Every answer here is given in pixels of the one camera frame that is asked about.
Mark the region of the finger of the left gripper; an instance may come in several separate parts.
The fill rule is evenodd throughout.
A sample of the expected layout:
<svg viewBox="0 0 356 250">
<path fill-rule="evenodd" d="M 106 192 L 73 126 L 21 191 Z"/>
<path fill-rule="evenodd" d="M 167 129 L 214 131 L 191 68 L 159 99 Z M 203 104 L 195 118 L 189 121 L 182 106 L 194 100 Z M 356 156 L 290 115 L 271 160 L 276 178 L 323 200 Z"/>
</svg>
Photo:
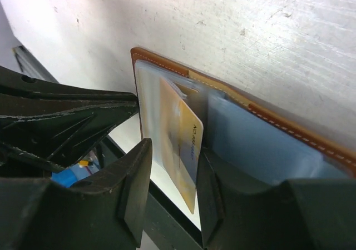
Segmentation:
<svg viewBox="0 0 356 250">
<path fill-rule="evenodd" d="M 108 101 L 1 97 L 1 169 L 60 172 L 138 112 L 136 97 Z"/>
<path fill-rule="evenodd" d="M 1 94 L 30 99 L 138 101 L 132 93 L 84 89 L 52 83 L 31 78 L 5 67 L 1 67 Z"/>
</svg>

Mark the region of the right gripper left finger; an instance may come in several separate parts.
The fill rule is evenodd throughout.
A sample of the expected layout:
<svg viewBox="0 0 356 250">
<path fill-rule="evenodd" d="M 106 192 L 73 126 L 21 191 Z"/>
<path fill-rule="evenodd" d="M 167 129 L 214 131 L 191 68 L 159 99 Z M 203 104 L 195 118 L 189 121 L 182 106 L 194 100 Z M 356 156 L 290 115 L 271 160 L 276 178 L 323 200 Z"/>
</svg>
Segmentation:
<svg viewBox="0 0 356 250">
<path fill-rule="evenodd" d="M 1 248 L 139 248 L 151 163 L 145 138 L 69 188 L 47 178 L 2 178 Z"/>
</svg>

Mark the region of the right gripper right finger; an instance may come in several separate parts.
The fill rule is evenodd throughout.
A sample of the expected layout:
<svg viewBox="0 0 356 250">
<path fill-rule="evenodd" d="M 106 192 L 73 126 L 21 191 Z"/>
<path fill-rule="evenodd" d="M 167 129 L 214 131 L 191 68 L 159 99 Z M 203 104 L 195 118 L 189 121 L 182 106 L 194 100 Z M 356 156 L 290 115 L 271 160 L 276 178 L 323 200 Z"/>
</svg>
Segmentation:
<svg viewBox="0 0 356 250">
<path fill-rule="evenodd" d="M 354 249 L 355 180 L 271 186 L 204 148 L 197 199 L 206 249 Z"/>
</svg>

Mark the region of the brown leather card holder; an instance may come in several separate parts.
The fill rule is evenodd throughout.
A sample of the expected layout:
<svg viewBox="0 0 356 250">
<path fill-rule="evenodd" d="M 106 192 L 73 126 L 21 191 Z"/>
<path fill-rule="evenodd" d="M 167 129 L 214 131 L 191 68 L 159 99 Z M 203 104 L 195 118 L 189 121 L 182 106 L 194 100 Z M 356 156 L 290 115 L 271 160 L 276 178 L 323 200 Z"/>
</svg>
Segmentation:
<svg viewBox="0 0 356 250">
<path fill-rule="evenodd" d="M 161 156 L 160 78 L 202 121 L 201 147 L 270 185 L 292 178 L 353 178 L 355 153 L 248 99 L 233 87 L 143 48 L 131 50 L 141 133 Z"/>
</svg>

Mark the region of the gold card from bin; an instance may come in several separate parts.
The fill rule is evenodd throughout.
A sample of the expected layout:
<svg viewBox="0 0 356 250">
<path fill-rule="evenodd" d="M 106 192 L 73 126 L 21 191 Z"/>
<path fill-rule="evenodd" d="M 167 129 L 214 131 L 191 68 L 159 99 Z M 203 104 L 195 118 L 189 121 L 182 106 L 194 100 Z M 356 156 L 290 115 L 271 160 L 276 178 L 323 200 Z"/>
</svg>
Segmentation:
<svg viewBox="0 0 356 250">
<path fill-rule="evenodd" d="M 161 156 L 164 168 L 191 213 L 204 126 L 171 82 L 160 78 Z"/>
</svg>

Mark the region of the blue box in background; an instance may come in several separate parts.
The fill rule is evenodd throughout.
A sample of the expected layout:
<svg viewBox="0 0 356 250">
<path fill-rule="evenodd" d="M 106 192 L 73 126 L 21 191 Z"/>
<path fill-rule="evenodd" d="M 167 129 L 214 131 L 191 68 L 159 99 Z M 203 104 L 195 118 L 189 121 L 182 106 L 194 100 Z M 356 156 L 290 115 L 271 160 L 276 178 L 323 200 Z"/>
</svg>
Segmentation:
<svg viewBox="0 0 356 250">
<path fill-rule="evenodd" d="M 60 173 L 52 173 L 51 180 L 62 186 L 70 187 L 74 183 L 95 174 L 99 170 L 97 165 L 82 166 L 76 164 Z"/>
</svg>

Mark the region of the aluminium table frame rail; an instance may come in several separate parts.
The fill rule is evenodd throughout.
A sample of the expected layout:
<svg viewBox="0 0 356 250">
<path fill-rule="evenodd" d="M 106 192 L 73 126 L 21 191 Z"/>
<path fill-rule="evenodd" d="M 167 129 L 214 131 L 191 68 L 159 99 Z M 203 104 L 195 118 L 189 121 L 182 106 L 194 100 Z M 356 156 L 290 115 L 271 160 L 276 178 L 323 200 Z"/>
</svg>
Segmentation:
<svg viewBox="0 0 356 250">
<path fill-rule="evenodd" d="M 31 78 L 58 83 L 48 70 L 24 46 L 13 48 L 21 73 Z"/>
</svg>

